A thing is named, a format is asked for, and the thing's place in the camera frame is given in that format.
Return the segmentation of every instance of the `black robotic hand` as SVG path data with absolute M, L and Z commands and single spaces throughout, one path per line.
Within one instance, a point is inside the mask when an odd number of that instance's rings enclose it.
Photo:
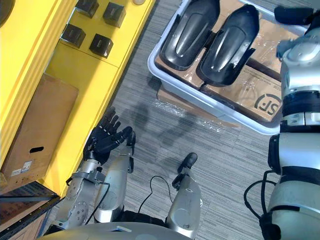
M 132 127 L 127 126 L 122 131 L 117 132 L 121 123 L 117 121 L 119 117 L 115 114 L 114 107 L 107 109 L 97 126 L 92 130 L 83 149 L 84 160 L 94 159 L 103 165 L 107 162 L 110 152 L 125 140 L 127 140 L 127 145 L 132 144 L 133 139 L 135 139 Z

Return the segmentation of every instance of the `black foot pad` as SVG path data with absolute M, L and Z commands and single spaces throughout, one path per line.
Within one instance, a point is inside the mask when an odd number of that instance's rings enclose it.
M 194 152 L 190 152 L 185 159 L 183 160 L 183 162 L 181 163 L 181 165 L 178 167 L 178 174 L 181 173 L 182 169 L 184 167 L 187 167 L 189 169 L 191 169 L 191 167 L 195 164 L 195 162 L 198 159 L 198 155 Z

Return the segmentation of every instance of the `wire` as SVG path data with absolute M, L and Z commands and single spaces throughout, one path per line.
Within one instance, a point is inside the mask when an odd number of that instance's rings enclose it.
M 140 213 L 140 210 L 141 210 L 143 204 L 144 204 L 144 203 L 148 200 L 148 198 L 154 193 L 154 191 L 152 190 L 152 187 L 151 187 L 151 183 L 152 183 L 152 180 L 153 180 L 154 178 L 161 178 L 163 181 L 165 181 L 166 185 L 168 186 L 170 201 L 171 201 L 171 203 L 174 202 L 174 201 L 172 201 L 172 198 L 171 198 L 171 192 L 170 192 L 169 183 L 168 183 L 162 176 L 155 175 L 155 176 L 153 176 L 153 177 L 150 179 L 150 190 L 151 190 L 151 193 L 150 193 L 150 194 L 143 200 L 143 202 L 141 203 L 141 205 L 140 205 L 140 207 L 139 207 L 138 214 Z
M 255 215 L 259 220 L 261 219 L 261 217 L 259 216 L 259 214 L 252 208 L 252 206 L 250 205 L 250 203 L 248 202 L 247 200 L 247 195 L 248 195 L 248 192 L 255 186 L 255 185 L 258 185 L 260 183 L 263 183 L 264 182 L 264 185 L 266 185 L 266 183 L 269 183 L 269 184 L 273 184 L 273 185 L 276 185 L 276 183 L 274 181 L 269 181 L 269 180 L 259 180 L 259 181 L 256 181 L 254 183 L 252 183 L 250 186 L 247 187 L 247 189 L 244 191 L 244 194 L 243 194 L 243 199 L 244 199 L 244 204 L 245 206 L 250 210 L 250 212 L 253 213 L 253 215 Z
M 265 171 L 263 174 L 263 179 L 262 179 L 262 184 L 261 184 L 261 206 L 262 206 L 262 211 L 263 214 L 267 214 L 267 207 L 266 207 L 266 198 L 265 198 L 265 193 L 266 193 L 266 181 L 268 174 L 273 173 L 273 170 Z
M 108 188 L 106 189 L 104 195 L 102 196 L 100 202 L 98 203 L 98 205 L 95 207 L 95 209 L 93 210 L 93 212 L 91 213 L 90 217 L 88 218 L 88 220 L 85 222 L 84 225 L 87 225 L 90 221 L 90 219 L 92 218 L 92 216 L 95 214 L 95 212 L 97 211 L 97 209 L 100 207 L 102 201 L 105 199 L 107 193 L 109 192 L 109 189 L 110 189 L 110 183 L 107 183 L 107 182 L 100 182 L 99 184 L 102 184 L 102 185 L 107 185 Z

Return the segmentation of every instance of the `sf logo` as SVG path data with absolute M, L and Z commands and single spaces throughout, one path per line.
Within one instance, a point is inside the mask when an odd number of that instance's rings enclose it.
M 254 108 L 262 110 L 272 116 L 278 110 L 280 103 L 281 99 L 279 97 L 267 93 L 256 100 Z

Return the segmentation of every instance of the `white plastic tray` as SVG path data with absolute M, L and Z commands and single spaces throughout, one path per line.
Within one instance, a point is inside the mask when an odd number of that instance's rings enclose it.
M 247 0 L 239 0 L 240 2 L 244 4 L 252 4 L 251 2 Z M 159 42 L 155 45 L 153 51 L 149 55 L 148 58 L 148 68 L 149 71 L 159 78 L 162 82 L 163 87 L 171 92 L 176 94 L 177 96 L 185 99 L 186 101 L 198 106 L 199 108 L 207 111 L 208 113 L 211 113 L 218 117 L 219 119 L 227 122 L 239 122 L 258 133 L 264 134 L 264 135 L 275 135 L 278 134 L 280 131 L 280 120 L 281 120 L 281 114 L 277 114 L 272 120 L 272 122 L 258 122 L 255 121 L 244 114 L 224 105 L 221 102 L 216 101 L 215 99 L 203 94 L 202 92 L 192 88 L 191 86 L 188 86 L 187 84 L 183 83 L 182 81 L 174 78 L 173 76 L 169 75 L 168 73 L 160 70 L 155 65 L 155 59 L 160 51 L 160 48 L 162 44 L 164 43 L 165 39 L 167 38 L 167 35 L 171 29 L 171 27 L 174 24 L 174 21 L 177 17 L 177 15 L 182 15 L 184 10 L 189 5 L 189 0 L 183 0 L 178 10 L 173 15 L 172 19 L 168 23 L 167 27 L 162 33 L 162 36 L 159 40 Z M 262 17 L 270 22 L 276 23 L 275 16 L 273 12 L 264 9 L 261 6 L 252 4 L 256 7 L 259 12 L 262 13 Z M 306 31 L 306 28 L 302 26 L 285 26 L 286 29 L 289 31 L 297 34 L 297 35 L 303 35 Z

